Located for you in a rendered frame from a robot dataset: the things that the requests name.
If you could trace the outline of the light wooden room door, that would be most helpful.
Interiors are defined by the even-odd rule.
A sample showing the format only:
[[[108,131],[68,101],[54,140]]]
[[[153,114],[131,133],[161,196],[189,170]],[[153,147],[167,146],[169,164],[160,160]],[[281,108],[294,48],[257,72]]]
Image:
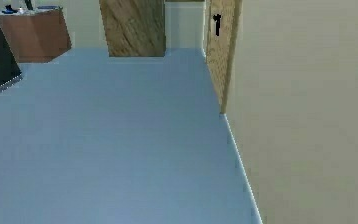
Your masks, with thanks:
[[[99,0],[110,57],[163,57],[165,0]]]
[[[217,95],[220,113],[226,112],[232,62],[243,0],[207,0],[206,64]],[[214,14],[222,15],[220,35],[215,35]]]

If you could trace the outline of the brown wooden cupboard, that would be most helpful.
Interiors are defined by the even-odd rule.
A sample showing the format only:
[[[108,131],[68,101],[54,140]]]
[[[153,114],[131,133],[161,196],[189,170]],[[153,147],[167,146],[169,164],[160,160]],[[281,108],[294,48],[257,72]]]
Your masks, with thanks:
[[[0,13],[0,28],[18,63],[50,62],[72,47],[62,9]]]

